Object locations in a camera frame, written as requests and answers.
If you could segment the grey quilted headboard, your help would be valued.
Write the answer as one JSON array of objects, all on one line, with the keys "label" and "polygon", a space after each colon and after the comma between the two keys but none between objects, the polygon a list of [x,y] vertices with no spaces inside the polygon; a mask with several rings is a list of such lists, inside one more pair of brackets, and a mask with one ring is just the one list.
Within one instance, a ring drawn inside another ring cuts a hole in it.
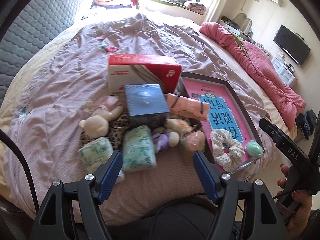
[{"label": "grey quilted headboard", "polygon": [[41,48],[83,18],[93,0],[31,0],[1,40],[1,99],[18,71]]}]

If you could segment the pink rolled towel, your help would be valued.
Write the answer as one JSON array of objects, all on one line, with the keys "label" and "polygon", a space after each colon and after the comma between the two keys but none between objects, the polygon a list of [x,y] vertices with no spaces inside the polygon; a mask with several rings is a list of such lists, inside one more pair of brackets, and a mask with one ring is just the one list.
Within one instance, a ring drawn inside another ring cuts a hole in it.
[{"label": "pink rolled towel", "polygon": [[167,104],[172,114],[200,121],[208,119],[209,103],[169,93],[167,95]]}]

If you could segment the dark clothes on floor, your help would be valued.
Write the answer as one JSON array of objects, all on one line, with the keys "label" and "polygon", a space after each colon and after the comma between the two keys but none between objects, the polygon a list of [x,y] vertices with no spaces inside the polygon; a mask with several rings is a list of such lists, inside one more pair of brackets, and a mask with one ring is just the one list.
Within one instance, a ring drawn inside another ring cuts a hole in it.
[{"label": "dark clothes on floor", "polygon": [[317,116],[313,110],[299,113],[296,117],[296,125],[303,132],[304,139],[309,140],[316,127]]}]

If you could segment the white drawer cabinet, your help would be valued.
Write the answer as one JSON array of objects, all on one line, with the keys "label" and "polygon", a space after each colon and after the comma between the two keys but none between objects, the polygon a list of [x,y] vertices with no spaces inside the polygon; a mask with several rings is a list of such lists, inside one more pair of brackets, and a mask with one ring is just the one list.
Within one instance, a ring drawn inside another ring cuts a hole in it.
[{"label": "white drawer cabinet", "polygon": [[289,68],[285,66],[285,64],[279,60],[277,57],[274,57],[271,61],[274,69],[276,70],[278,76],[282,80],[282,82],[291,88],[295,87],[297,83],[296,77],[290,72]]}]

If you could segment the cream plush bear toy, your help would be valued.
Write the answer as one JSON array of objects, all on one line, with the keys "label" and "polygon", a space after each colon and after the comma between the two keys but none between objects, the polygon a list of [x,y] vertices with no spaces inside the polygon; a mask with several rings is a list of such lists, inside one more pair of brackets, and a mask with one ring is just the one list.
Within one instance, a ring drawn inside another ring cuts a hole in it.
[{"label": "cream plush bear toy", "polygon": [[89,138],[104,137],[108,134],[109,123],[117,120],[123,111],[118,96],[103,96],[94,103],[92,115],[81,120],[79,126]]}]

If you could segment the vanity mirror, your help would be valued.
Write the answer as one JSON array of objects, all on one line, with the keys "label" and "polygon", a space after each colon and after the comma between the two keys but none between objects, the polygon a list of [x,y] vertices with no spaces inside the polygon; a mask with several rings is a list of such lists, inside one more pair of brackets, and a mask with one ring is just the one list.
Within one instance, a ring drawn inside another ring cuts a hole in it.
[{"label": "vanity mirror", "polygon": [[246,35],[252,35],[252,20],[247,17],[247,15],[243,12],[236,15],[235,18],[233,18],[233,22],[235,22],[239,28],[240,31]]}]

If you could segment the dark shallow tray box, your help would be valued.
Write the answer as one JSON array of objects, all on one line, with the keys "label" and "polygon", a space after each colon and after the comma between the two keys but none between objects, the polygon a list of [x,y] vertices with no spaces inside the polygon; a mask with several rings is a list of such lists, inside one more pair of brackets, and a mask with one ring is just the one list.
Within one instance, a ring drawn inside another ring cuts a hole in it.
[{"label": "dark shallow tray box", "polygon": [[195,73],[182,73],[187,95],[209,104],[201,122],[214,162],[222,171],[236,173],[254,168],[265,154],[257,130],[241,100],[225,81]]}]

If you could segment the white floral scrunchie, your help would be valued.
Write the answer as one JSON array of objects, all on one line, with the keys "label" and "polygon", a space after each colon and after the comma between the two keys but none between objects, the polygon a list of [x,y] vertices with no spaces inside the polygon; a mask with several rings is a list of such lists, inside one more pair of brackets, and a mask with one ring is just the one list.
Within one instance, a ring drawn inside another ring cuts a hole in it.
[{"label": "white floral scrunchie", "polygon": [[213,129],[210,133],[215,162],[225,171],[232,172],[242,164],[245,150],[225,129]]}]

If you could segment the orange sponge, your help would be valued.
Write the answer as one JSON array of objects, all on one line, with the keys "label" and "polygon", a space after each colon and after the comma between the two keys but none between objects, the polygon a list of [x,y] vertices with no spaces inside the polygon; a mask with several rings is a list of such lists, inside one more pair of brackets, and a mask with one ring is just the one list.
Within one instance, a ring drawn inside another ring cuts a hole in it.
[{"label": "orange sponge", "polygon": [[190,151],[201,151],[206,146],[206,136],[202,131],[192,131],[181,139],[182,146]]}]

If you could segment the pink Chinese workbook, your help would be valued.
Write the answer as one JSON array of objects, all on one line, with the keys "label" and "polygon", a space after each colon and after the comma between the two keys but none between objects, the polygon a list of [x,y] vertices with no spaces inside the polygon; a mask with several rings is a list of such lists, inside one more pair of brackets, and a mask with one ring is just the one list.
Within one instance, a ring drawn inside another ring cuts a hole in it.
[{"label": "pink Chinese workbook", "polygon": [[210,133],[213,129],[231,132],[243,147],[251,140],[262,144],[246,108],[227,81],[201,75],[198,79],[184,76],[182,82],[190,98],[210,104],[208,120],[201,125],[212,153]]}]

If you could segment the green tissue pack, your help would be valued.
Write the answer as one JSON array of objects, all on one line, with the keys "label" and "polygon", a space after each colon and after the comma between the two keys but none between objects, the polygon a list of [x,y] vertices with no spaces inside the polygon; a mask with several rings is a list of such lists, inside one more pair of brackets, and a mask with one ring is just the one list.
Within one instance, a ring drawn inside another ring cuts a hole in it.
[{"label": "green tissue pack", "polygon": [[113,152],[113,147],[106,137],[95,139],[78,150],[88,173],[94,173],[100,165],[107,163]]},{"label": "green tissue pack", "polygon": [[123,171],[133,173],[157,166],[151,130],[143,125],[124,134]]}]

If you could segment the black wall television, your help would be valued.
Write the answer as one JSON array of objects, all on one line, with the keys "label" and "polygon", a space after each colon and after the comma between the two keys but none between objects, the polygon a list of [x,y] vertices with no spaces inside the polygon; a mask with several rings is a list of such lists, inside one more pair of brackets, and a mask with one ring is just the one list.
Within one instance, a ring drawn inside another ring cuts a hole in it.
[{"label": "black wall television", "polygon": [[310,47],[297,34],[281,25],[273,41],[281,48],[296,64],[302,66],[310,54]]}]

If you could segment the bedding pile on windowsill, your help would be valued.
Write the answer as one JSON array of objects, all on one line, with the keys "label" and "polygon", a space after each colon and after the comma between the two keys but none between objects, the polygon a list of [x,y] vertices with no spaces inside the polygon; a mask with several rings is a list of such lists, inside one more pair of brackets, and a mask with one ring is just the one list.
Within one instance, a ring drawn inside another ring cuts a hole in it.
[{"label": "bedding pile on windowsill", "polygon": [[193,0],[158,0],[160,3],[182,7],[198,14],[204,15],[206,7],[204,4],[195,2]]}]

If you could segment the green sponge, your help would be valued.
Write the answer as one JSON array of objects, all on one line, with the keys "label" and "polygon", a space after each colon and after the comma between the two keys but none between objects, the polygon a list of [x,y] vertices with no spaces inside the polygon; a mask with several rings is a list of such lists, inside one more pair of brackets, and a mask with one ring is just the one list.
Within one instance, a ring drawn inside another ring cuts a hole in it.
[{"label": "green sponge", "polygon": [[261,158],[264,154],[263,148],[255,140],[251,140],[246,144],[245,151],[254,158]]}]

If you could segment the lilac wrinkled bed sheet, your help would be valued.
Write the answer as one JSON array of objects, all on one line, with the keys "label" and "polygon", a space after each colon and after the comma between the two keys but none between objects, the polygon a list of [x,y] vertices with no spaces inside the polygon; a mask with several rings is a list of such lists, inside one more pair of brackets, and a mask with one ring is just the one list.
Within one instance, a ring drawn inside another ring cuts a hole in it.
[{"label": "lilac wrinkled bed sheet", "polygon": [[[266,154],[255,164],[233,175],[238,180],[250,180],[266,169],[280,155],[272,140],[258,127],[260,118],[270,114],[280,128],[286,125],[273,102],[259,85],[245,72],[228,51],[217,42],[198,34],[198,28],[185,27],[187,23],[169,23],[160,16],[136,13],[112,22],[89,23],[59,52],[45,49],[48,59],[36,67],[35,57],[28,63],[36,69],[31,76],[19,71],[10,85],[18,92],[14,113],[4,102],[2,124],[10,125],[7,134],[26,158],[33,176],[39,203],[55,179],[64,183],[78,181],[86,170],[77,153],[81,128],[80,120],[89,117],[89,110],[100,97],[108,94],[108,53],[102,44],[115,46],[120,54],[149,54],[174,57],[183,71],[227,80],[246,107],[257,128]],[[142,217],[152,209],[170,200],[203,191],[191,163],[182,160],[179,147],[167,150],[157,157],[157,167],[126,174],[124,181],[115,185],[110,199],[103,203],[101,213],[107,225],[126,224]],[[35,219],[35,207],[23,168],[14,154],[6,148],[4,171],[5,198]]]}]

